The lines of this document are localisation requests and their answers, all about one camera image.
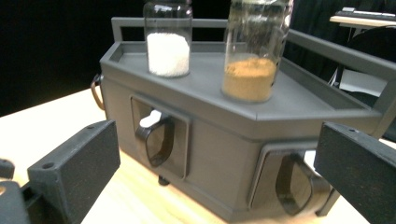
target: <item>light wooden surface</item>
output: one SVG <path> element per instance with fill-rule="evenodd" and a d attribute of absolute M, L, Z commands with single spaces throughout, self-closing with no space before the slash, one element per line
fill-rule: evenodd
<path fill-rule="evenodd" d="M 332 16 L 330 21 L 340 22 L 342 26 L 354 28 L 374 28 L 378 26 L 396 25 L 396 21 L 369 20 L 353 17 Z"/>
<path fill-rule="evenodd" d="M 16 165 L 14 181 L 25 184 L 26 170 L 70 136 L 105 113 L 86 90 L 0 118 L 0 158 Z M 225 223 L 124 153 L 121 166 L 83 223 Z M 343 198 L 326 217 L 262 219 L 247 223 L 367 223 Z"/>

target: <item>brown powder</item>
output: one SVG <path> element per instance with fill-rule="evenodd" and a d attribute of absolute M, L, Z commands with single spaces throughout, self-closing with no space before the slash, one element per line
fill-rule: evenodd
<path fill-rule="evenodd" d="M 229 63 L 222 90 L 233 98 L 262 102 L 271 96 L 276 65 L 269 59 L 249 58 Z"/>

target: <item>black background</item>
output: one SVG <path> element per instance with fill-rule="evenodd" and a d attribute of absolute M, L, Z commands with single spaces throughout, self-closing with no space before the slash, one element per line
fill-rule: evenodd
<path fill-rule="evenodd" d="M 384 2 L 295 0 L 291 28 L 343 44 L 347 32 L 329 22 L 330 16 L 345 6 L 380 10 Z M 195 0 L 193 16 L 227 19 L 230 3 Z M 111 18 L 142 17 L 143 5 L 143 0 L 1 0 L 0 117 L 88 89 L 114 42 Z M 125 34 L 128 40 L 143 39 L 143 32 Z M 223 36 L 219 30 L 193 31 L 193 40 L 222 41 Z M 285 56 L 324 79 L 332 71 L 331 63 L 312 62 L 313 56 L 298 48 L 288 46 Z"/>

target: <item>glass jar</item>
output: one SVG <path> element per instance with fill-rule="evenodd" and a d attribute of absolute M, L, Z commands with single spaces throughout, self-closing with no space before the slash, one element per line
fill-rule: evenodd
<path fill-rule="evenodd" d="M 190 72 L 191 0 L 148 1 L 143 8 L 148 70 L 161 77 Z"/>
<path fill-rule="evenodd" d="M 293 0 L 233 0 L 226 32 L 222 91 L 234 99 L 271 96 Z"/>

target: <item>white powder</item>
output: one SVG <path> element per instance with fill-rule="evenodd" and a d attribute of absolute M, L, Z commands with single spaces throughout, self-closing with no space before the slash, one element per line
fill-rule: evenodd
<path fill-rule="evenodd" d="M 162 77 L 189 73 L 190 46 L 181 35 L 155 33 L 147 37 L 148 70 Z"/>

